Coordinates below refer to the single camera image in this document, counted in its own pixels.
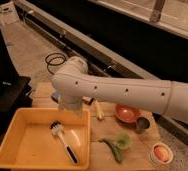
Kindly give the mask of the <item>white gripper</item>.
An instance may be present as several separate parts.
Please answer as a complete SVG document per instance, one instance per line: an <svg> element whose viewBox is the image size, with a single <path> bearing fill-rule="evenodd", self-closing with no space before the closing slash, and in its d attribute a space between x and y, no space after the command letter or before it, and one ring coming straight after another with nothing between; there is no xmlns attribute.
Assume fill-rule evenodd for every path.
<svg viewBox="0 0 188 171"><path fill-rule="evenodd" d="M59 100L59 109L74 112L77 116L81 117L83 114L83 104L81 100L75 102Z"/></svg>

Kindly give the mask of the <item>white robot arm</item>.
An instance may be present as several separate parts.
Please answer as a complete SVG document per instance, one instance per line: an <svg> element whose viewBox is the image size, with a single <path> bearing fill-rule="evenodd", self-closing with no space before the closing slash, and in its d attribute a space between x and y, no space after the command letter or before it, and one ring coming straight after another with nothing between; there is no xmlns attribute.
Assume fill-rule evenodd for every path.
<svg viewBox="0 0 188 171"><path fill-rule="evenodd" d="M59 108L81 114L83 97L92 97L167 115L188 124L188 83L88 75L87 62L69 58L52 76Z"/></svg>

